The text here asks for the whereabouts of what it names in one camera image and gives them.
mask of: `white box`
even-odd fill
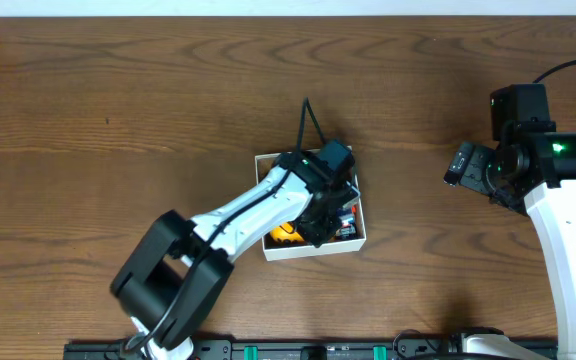
[[[257,178],[257,184],[259,181],[263,180],[270,169],[275,158],[279,156],[276,154],[266,154],[255,156],[255,173]],[[357,182],[357,175],[353,171],[353,185],[359,189],[359,184]],[[282,247],[276,244],[270,235],[266,234],[261,238],[261,243],[263,244],[264,254],[266,255],[266,260],[283,260],[283,259],[293,259],[306,256],[317,256],[317,255],[328,255],[328,254],[338,254],[344,252],[357,251],[366,242],[366,225],[364,223],[363,207],[361,205],[361,196],[359,197],[359,202],[357,203],[357,215],[355,219],[355,224],[357,226],[358,239],[355,240],[337,240],[334,242],[327,242],[322,244],[319,248],[313,245],[290,245],[289,247]]]

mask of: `white backdrop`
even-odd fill
[[[576,15],[576,0],[0,0],[0,16]]]

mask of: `green led indicator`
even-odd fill
[[[552,144],[552,149],[553,149],[555,152],[559,153],[559,152],[561,152],[562,150],[566,150],[566,147],[563,146],[563,145],[561,145],[561,144],[553,143],[553,144]]]

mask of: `wooden tabletop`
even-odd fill
[[[529,219],[442,177],[462,141],[492,144],[491,91],[574,58],[576,18],[0,19],[0,359],[133,333],[108,286],[149,225],[252,187],[304,96],[353,146],[368,240],[279,262],[256,244],[204,331],[555,336]],[[576,68],[546,85],[576,131]]]

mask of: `black cable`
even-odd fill
[[[442,353],[442,354],[424,354],[407,358],[407,360],[519,360],[505,356],[477,354],[477,353]]]
[[[286,182],[286,180],[288,180],[288,176],[290,175],[290,173],[293,171],[293,169],[296,167],[297,163],[299,162],[299,153],[301,152],[301,142],[302,142],[302,139],[304,136],[304,127],[305,127],[305,122],[306,122],[306,109],[310,113],[310,116],[311,116],[312,121],[315,125],[315,128],[317,129],[317,132],[319,133],[319,138],[322,141],[325,141],[325,138],[323,136],[321,128],[319,127],[319,123],[317,122],[317,119],[314,116],[312,108],[310,107],[310,102],[308,101],[308,98],[305,98],[303,105],[301,107],[301,118],[299,119],[299,132],[297,133],[297,144],[295,145],[295,151],[293,151],[293,153],[291,154],[291,163],[290,163],[288,169],[286,170],[286,173],[281,178],[281,180],[279,180],[277,185],[275,185],[272,188],[271,191],[263,194],[262,196],[258,197],[255,200],[251,201],[250,203],[248,203],[247,205],[245,205],[241,209],[235,211],[233,214],[231,214],[229,217],[227,217],[221,223],[219,223],[219,225],[215,228],[215,230],[212,232],[212,234],[210,234],[210,237],[208,237],[208,240],[206,240],[206,242],[204,243],[199,255],[193,260],[192,265],[190,266],[190,269],[188,270],[188,274],[186,275],[187,278],[192,276],[194,274],[194,272],[197,271],[197,267],[199,266],[199,263],[201,263],[201,261],[204,259],[204,257],[208,254],[208,250],[210,249],[210,245],[215,241],[215,239],[217,238],[219,233],[224,231],[224,229],[226,228],[226,226],[228,226],[228,224],[230,224],[239,215],[245,213],[246,211],[248,211],[251,208],[253,208],[254,206],[258,205],[262,201],[268,199],[269,197],[275,195],[277,193],[277,191]],[[144,335],[143,338],[140,341],[138,341],[137,344],[135,344],[134,346],[131,346],[129,348],[123,346],[122,347],[122,354],[134,354],[135,352],[139,351],[140,349],[142,349],[143,347],[145,347],[148,344],[148,342],[155,336],[155,334],[159,331],[159,329],[161,329],[163,324],[168,319],[168,316],[170,316],[172,309],[177,305],[177,303],[179,302],[179,299],[181,299],[181,295],[184,293],[184,289],[185,289],[184,284],[181,285],[181,287],[179,288],[179,290],[175,294],[175,297],[172,299],[172,302],[170,303],[170,305],[168,306],[168,308],[166,309],[164,314],[159,319],[159,322],[157,322],[157,325],[155,325],[155,327],[148,334]]]
[[[397,353],[397,355],[399,355],[400,358],[402,359],[411,359],[406,357],[405,355],[403,355],[402,353],[399,352],[399,338],[401,337],[401,335],[405,334],[405,333],[415,333],[415,334],[419,334],[421,335],[421,338],[426,340],[426,343],[428,344],[428,346],[430,346],[431,349],[433,349],[435,352],[439,352],[439,349],[437,349],[436,347],[434,347],[431,343],[430,340],[428,340],[427,337],[424,336],[424,334],[419,331],[419,330],[415,330],[415,329],[406,329],[406,330],[402,330],[399,334],[397,334],[397,336],[395,336],[395,339],[392,341],[392,349],[395,350],[395,352]]]
[[[552,68],[552,69],[546,71],[545,73],[541,74],[541,76],[539,76],[538,78],[536,78],[532,83],[533,83],[533,84],[536,84],[536,83],[538,83],[538,82],[541,82],[541,80],[545,79],[548,75],[551,75],[551,74],[553,74],[553,73],[556,73],[556,72],[559,71],[559,70],[565,69],[565,68],[570,67],[570,66],[575,66],[575,65],[576,65],[576,60],[568,61],[568,62],[565,62],[565,63],[563,63],[563,64],[557,65],[557,66],[555,66],[554,68]]]

